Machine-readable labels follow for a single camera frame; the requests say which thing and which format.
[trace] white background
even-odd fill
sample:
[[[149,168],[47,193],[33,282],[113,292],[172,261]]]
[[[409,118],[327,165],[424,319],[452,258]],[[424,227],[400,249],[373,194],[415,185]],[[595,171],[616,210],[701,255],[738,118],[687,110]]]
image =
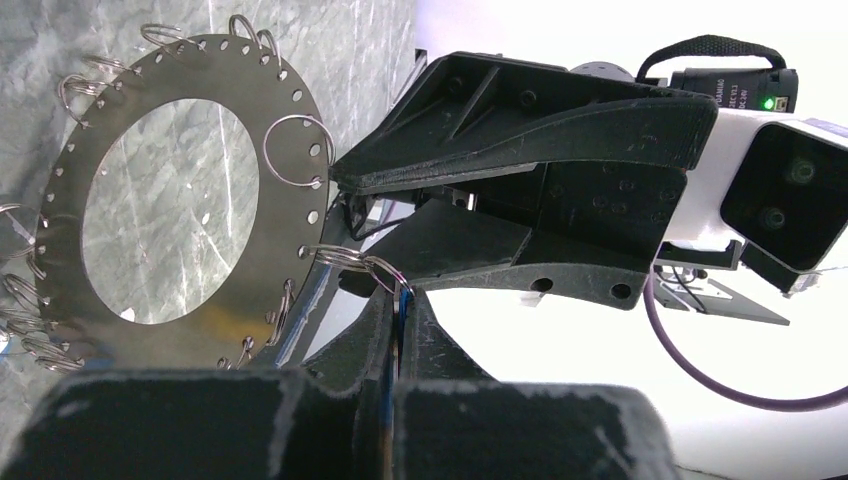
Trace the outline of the white background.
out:
[[[635,75],[655,50],[701,34],[780,51],[800,77],[796,113],[848,125],[848,33],[836,2],[554,2],[418,0],[418,43],[430,59],[457,50],[567,68],[603,60]],[[685,67],[765,67],[760,59],[678,59],[651,76]],[[669,311],[666,328],[690,360],[748,393],[793,398],[841,388],[848,378],[848,314],[831,274],[820,291],[792,300],[747,271],[714,277],[792,320],[790,327]],[[735,479],[817,479],[848,473],[848,405],[806,414],[733,404],[689,379],[653,337],[640,305],[620,312],[546,296],[536,308],[520,294],[442,291],[430,297],[440,322],[504,381],[634,386],[664,418],[680,465]]]

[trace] key ring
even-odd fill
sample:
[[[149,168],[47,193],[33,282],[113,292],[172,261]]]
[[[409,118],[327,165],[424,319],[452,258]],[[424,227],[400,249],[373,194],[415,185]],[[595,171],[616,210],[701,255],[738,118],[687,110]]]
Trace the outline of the key ring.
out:
[[[293,187],[312,187],[314,189],[318,189],[318,188],[321,187],[321,182],[323,181],[321,179],[321,177],[316,176],[310,182],[304,182],[304,183],[292,182],[291,180],[288,180],[287,178],[280,175],[280,172],[278,172],[277,169],[274,168],[274,165],[271,164],[271,158],[268,157],[268,137],[271,136],[271,131],[273,131],[277,127],[277,125],[279,125],[279,124],[281,124],[285,121],[295,120],[295,119],[300,119],[300,120],[304,120],[304,121],[307,121],[307,122],[314,123],[315,125],[318,126],[318,128],[321,129],[321,131],[324,133],[324,138],[327,141],[327,159],[328,159],[327,161],[328,161],[328,164],[330,166],[332,166],[334,163],[336,163],[336,144],[333,141],[333,136],[330,134],[330,130],[328,130],[327,127],[323,123],[318,121],[317,119],[315,119],[315,118],[313,118],[309,115],[300,115],[300,114],[286,115],[285,117],[278,119],[277,121],[272,123],[270,127],[268,127],[268,130],[265,131],[265,138],[262,139],[262,156],[265,158],[265,165],[268,167],[268,170],[271,171],[271,174],[274,175],[274,178],[276,178],[277,180],[279,180],[279,181],[281,181],[281,182],[283,182],[287,185],[291,185]]]

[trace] black 3d-printed part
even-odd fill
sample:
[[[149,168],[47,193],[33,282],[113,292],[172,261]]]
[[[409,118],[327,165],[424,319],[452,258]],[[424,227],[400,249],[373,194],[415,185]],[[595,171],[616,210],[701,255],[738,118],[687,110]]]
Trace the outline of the black 3d-printed part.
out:
[[[658,174],[671,172],[682,188],[682,174],[673,169],[658,170]],[[552,233],[430,200],[368,253],[384,258],[414,285],[427,290],[535,290],[633,308],[666,225],[654,225],[650,219],[640,221],[639,216],[630,221],[626,216],[624,220],[616,217],[618,224],[610,221],[595,225],[580,223],[582,218],[578,211],[571,234]],[[616,234],[607,225],[621,233]],[[340,288],[353,294],[367,297],[375,287],[376,282],[367,274],[341,274]]]
[[[454,53],[331,167],[343,191],[376,194],[606,160],[692,169],[717,116],[706,95]]]
[[[393,391],[382,376],[392,298],[380,289],[303,367],[69,376],[0,476],[368,480],[393,465],[410,480],[678,478],[644,396],[495,382],[438,327],[423,291],[414,302]],[[389,398],[393,425],[382,415]]]

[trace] black strap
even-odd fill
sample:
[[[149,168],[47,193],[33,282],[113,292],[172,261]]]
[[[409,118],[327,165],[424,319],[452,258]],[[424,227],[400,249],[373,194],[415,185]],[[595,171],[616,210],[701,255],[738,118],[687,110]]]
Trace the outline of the black strap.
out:
[[[773,48],[757,43],[743,42],[718,35],[701,35],[669,45],[654,52],[639,67],[636,81],[641,83],[654,65],[678,57],[761,57],[775,69],[786,68],[786,60]]]

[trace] screw hole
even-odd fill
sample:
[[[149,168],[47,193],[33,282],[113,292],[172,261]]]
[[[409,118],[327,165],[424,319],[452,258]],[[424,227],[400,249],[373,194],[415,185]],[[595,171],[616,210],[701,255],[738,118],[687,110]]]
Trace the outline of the screw hole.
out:
[[[530,284],[530,290],[534,292],[547,292],[554,288],[554,281],[550,278],[540,278]]]
[[[632,293],[633,291],[630,289],[630,285],[625,285],[623,283],[617,283],[610,289],[610,294],[619,300],[626,300],[630,298]]]

